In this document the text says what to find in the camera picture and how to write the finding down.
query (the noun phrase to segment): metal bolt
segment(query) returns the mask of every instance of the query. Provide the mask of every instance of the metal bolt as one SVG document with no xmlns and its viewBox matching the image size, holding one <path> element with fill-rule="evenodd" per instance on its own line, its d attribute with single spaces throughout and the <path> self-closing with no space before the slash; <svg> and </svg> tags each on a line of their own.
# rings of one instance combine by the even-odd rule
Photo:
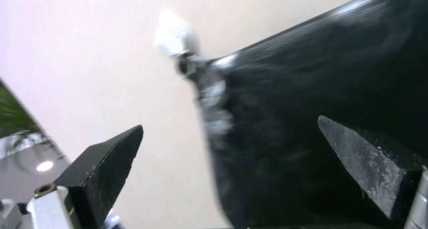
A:
<svg viewBox="0 0 428 229">
<path fill-rule="evenodd" d="M 39 198 L 42 197 L 54 190 L 57 189 L 57 185 L 55 185 L 55 183 L 49 183 L 49 184 L 45 184 L 40 186 L 39 188 L 37 188 L 36 190 L 34 190 L 34 198 Z"/>
</svg>

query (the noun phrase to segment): ceiling light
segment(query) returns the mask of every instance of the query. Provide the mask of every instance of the ceiling light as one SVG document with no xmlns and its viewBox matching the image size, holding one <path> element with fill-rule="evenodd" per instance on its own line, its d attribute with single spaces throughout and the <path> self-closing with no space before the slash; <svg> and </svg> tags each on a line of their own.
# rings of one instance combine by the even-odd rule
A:
<svg viewBox="0 0 428 229">
<path fill-rule="evenodd" d="M 36 168 L 36 169 L 37 169 L 38 171 L 43 172 L 43 171 L 50 170 L 53 166 L 54 166 L 53 162 L 51 162 L 50 160 L 47 160 L 47 161 L 41 162 L 41 163 L 37 166 L 37 168 Z"/>
</svg>

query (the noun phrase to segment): white wall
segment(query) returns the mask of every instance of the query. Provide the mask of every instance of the white wall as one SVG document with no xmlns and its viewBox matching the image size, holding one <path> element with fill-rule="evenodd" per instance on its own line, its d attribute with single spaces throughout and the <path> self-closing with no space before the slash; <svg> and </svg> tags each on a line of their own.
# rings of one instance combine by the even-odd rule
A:
<svg viewBox="0 0 428 229">
<path fill-rule="evenodd" d="M 0 0 L 0 76 L 71 160 L 144 126 L 116 203 L 128 228 L 222 227 L 195 93 L 152 48 L 159 13 L 216 57 L 347 1 Z"/>
</svg>

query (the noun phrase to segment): white plastic part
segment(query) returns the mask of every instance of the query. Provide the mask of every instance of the white plastic part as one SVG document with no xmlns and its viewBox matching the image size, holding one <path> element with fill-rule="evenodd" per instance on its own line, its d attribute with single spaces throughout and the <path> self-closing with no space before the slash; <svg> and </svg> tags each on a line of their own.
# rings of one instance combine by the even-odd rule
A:
<svg viewBox="0 0 428 229">
<path fill-rule="evenodd" d="M 27 211 L 31 213 L 34 229 L 74 229 L 79 225 L 73 224 L 71 216 L 74 209 L 67 211 L 65 200 L 69 193 L 66 187 L 58 186 L 52 191 L 39 198 L 32 198 L 27 205 Z"/>
<path fill-rule="evenodd" d="M 154 46 L 170 57 L 186 52 L 197 53 L 197 39 L 193 30 L 186 21 L 170 10 L 165 10 L 160 15 Z"/>
<path fill-rule="evenodd" d="M 22 214 L 17 204 L 11 199 L 2 199 L 3 210 L 0 211 L 0 228 L 15 229 L 21 222 Z"/>
</svg>

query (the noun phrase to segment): green plant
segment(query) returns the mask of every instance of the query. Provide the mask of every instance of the green plant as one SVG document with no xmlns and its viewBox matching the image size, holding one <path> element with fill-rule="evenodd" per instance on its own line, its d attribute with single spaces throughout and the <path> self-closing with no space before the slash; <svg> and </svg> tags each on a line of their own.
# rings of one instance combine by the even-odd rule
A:
<svg viewBox="0 0 428 229">
<path fill-rule="evenodd" d="M 48 148 L 54 148 L 52 142 L 0 81 L 0 138 L 7 136 L 4 148 L 6 156 L 14 154 L 24 143 L 45 144 Z M 27 171 L 18 156 L 13 158 L 19 168 Z"/>
</svg>

